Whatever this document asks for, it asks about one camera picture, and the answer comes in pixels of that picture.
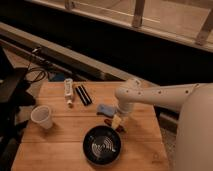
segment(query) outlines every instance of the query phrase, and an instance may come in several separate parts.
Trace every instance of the paper cup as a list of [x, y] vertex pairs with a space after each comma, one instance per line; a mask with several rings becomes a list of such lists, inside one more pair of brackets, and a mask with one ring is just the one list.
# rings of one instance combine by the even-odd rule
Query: paper cup
[[45, 129], [51, 128], [53, 125], [51, 109], [45, 105], [36, 107], [31, 112], [31, 120]]

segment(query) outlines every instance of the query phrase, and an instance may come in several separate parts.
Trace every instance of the wooden table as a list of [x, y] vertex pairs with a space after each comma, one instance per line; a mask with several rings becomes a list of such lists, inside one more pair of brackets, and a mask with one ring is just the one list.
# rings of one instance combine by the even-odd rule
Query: wooden table
[[115, 106], [114, 90], [121, 82], [76, 82], [83, 84], [93, 104], [83, 106], [75, 95], [74, 107], [68, 108], [63, 83], [45, 82], [37, 98], [38, 105], [52, 109], [54, 126], [45, 131], [29, 121], [12, 171], [169, 171], [167, 155], [153, 107], [136, 104], [123, 123], [121, 153], [107, 166], [91, 165], [85, 158], [82, 142], [91, 128], [104, 124], [97, 116], [98, 104]]

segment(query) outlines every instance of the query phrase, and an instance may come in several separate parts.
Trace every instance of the black plate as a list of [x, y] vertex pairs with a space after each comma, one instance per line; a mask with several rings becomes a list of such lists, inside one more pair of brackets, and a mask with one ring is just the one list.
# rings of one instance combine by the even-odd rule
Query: black plate
[[120, 153], [121, 141], [118, 134], [108, 126], [92, 128], [83, 142], [84, 154], [95, 164], [104, 165], [114, 161]]

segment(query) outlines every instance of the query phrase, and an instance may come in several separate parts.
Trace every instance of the black chair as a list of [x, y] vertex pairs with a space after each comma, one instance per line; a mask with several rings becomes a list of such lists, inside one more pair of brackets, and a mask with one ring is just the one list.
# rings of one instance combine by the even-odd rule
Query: black chair
[[25, 80], [27, 68], [13, 68], [0, 46], [0, 155], [8, 142], [15, 138], [21, 141], [19, 131], [26, 127], [27, 121], [15, 125], [15, 115], [20, 106], [35, 104], [32, 95], [26, 92], [30, 84]]

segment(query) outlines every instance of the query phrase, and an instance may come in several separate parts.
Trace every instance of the glass railing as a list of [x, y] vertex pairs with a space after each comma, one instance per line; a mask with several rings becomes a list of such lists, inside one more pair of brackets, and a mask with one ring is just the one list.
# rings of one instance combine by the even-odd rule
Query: glass railing
[[28, 0], [213, 51], [213, 0]]

